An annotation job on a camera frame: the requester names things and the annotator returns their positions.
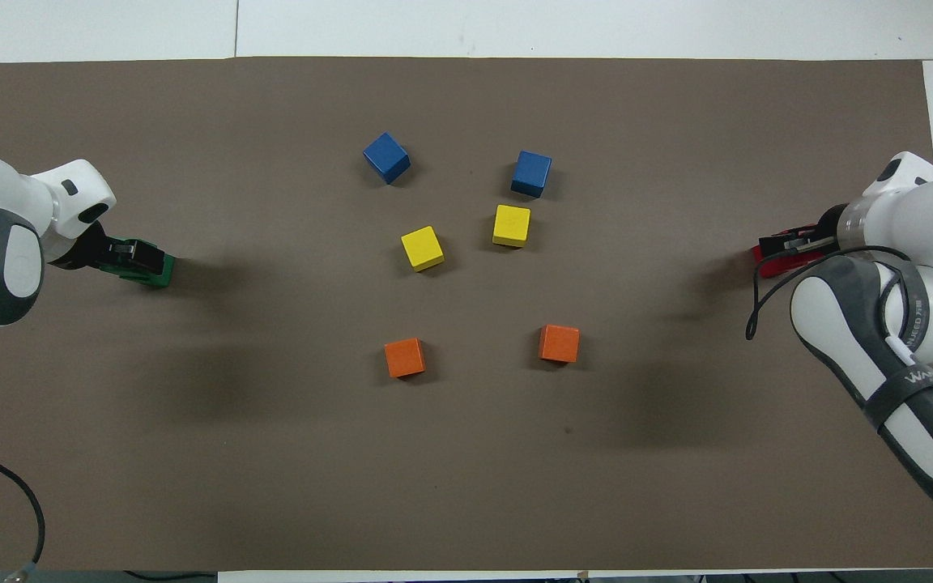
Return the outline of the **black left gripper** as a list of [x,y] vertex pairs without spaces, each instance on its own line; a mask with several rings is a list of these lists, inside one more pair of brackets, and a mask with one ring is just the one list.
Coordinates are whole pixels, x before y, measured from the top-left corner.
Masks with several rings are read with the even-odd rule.
[[107,235],[101,222],[93,222],[70,250],[49,265],[63,270],[113,268],[114,275],[122,279],[160,279],[165,274],[164,256],[162,249],[144,240],[116,240]]

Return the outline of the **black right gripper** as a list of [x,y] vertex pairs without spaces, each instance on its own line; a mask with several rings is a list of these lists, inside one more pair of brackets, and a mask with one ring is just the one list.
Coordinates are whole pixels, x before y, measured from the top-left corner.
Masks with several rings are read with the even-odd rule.
[[839,245],[839,222],[847,203],[830,207],[817,224],[789,228],[774,235],[759,237],[759,249],[763,261],[777,261],[784,257],[818,251],[822,254],[837,252]]

